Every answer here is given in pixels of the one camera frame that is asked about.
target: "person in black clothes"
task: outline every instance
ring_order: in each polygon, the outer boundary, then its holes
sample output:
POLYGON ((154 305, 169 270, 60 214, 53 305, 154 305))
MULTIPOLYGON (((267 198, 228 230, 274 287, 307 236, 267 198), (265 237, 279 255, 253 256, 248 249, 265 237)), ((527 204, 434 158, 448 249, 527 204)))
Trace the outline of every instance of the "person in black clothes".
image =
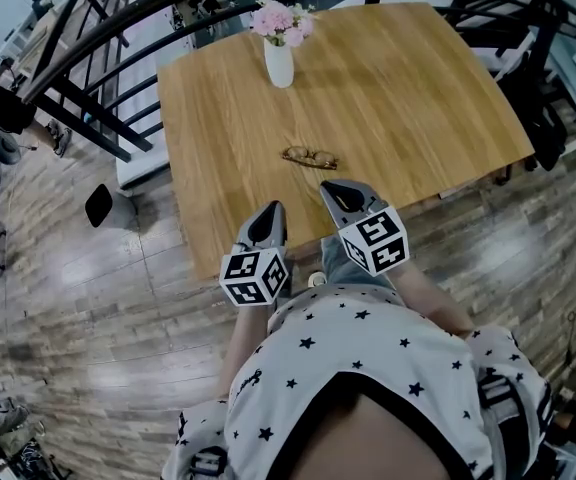
MULTIPOLYGON (((11 59, 4 59, 0 65, 0 77, 12 66, 11 59)), ((9 133, 20 135, 24 130, 42 144, 50 147, 57 156, 62 157, 70 141, 70 133, 61 133, 56 121, 44 127, 35 120, 37 107, 23 103, 21 98, 11 91, 0 87, 0 128, 9 133)))

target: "wooden desk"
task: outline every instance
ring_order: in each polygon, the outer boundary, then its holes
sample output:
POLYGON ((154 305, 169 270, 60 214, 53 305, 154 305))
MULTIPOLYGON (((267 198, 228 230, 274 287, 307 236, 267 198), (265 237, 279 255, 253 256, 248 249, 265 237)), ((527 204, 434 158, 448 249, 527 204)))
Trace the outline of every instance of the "wooden desk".
POLYGON ((295 81, 268 81, 262 40, 217 41, 159 70, 159 96, 182 224, 198 276, 214 275, 263 203, 286 207, 288 246, 329 235, 326 178, 372 185, 395 207, 533 153, 483 64, 429 5, 323 11, 294 50, 295 81), (336 171, 287 162, 304 145, 336 171))

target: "black metal railing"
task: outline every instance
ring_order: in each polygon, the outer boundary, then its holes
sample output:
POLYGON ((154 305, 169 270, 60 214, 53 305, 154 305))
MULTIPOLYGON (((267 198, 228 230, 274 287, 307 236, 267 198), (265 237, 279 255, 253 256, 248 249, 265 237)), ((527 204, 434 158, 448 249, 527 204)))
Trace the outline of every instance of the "black metal railing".
MULTIPOLYGON (((156 112, 160 108, 160 104, 158 102, 153 103, 124 121, 120 120, 116 113, 117 107, 121 103, 157 83, 157 76, 153 75, 143 80, 122 94, 116 95, 107 103, 103 96, 101 101, 97 99, 95 94, 98 90, 101 89, 103 94, 105 84, 116 79, 122 71, 165 46, 209 26, 259 8, 257 3, 228 8, 217 15, 175 30, 121 61, 119 59, 121 45, 125 41, 122 35, 124 31, 162 9, 183 0, 136 0, 121 9, 117 8, 116 12, 111 15, 105 14, 106 9, 102 8, 98 10, 98 24, 83 35, 81 34, 83 32, 82 25, 77 42, 59 58, 58 63, 51 63, 57 42, 64 32, 76 1, 69 0, 59 16, 43 51, 25 100, 35 103, 66 126, 124 161, 130 160, 130 154, 104 133, 96 130, 90 124, 90 118, 86 122, 82 116, 84 112, 89 114, 93 121, 98 121, 111 134, 116 133, 139 149, 148 151, 152 148, 152 144, 146 139, 160 130, 162 124, 158 123, 141 133, 134 131, 131 126, 156 112), (110 43, 113 40, 117 41, 117 54, 115 63, 109 66, 110 43), (96 79, 90 81, 90 65, 93 55, 102 47, 104 47, 103 72, 96 79), (75 66, 86 58, 89 59, 89 67, 85 83, 79 87, 69 80, 69 74, 75 66), (61 93, 62 100, 60 103, 46 95, 49 89, 55 89, 61 93), (63 106, 64 98, 80 107, 82 116, 77 117, 66 110, 63 106)), ((299 0, 280 1, 296 2, 299 0)), ((365 0, 365 3, 378 3, 379 1, 365 0)), ((550 32, 553 27, 557 33, 576 39, 576 8, 563 0, 452 0, 450 5, 435 7, 435 9, 472 47, 493 47, 502 50, 516 48, 529 30, 541 30, 542 27, 549 31, 544 32, 544 40, 552 41, 550 32)), ((547 49, 547 46, 542 41, 539 48, 543 50, 543 48, 547 49)))

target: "white shoe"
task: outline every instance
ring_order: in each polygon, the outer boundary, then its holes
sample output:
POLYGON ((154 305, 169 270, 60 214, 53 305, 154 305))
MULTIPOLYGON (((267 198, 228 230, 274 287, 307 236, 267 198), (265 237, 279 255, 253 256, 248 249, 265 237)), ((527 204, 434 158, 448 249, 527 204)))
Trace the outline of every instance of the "white shoe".
POLYGON ((308 288, 314 288, 315 286, 321 286, 326 284, 326 274, 323 272, 313 272, 308 278, 308 288))

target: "person's right arm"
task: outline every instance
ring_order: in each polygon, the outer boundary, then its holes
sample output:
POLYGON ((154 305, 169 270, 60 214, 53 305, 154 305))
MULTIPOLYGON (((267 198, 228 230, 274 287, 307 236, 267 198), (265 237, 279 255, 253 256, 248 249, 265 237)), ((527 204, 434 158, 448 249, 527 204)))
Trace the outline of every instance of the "person's right arm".
POLYGON ((474 324, 468 313, 419 270, 412 260, 391 269, 387 275, 410 309, 461 338, 472 332, 474 324))

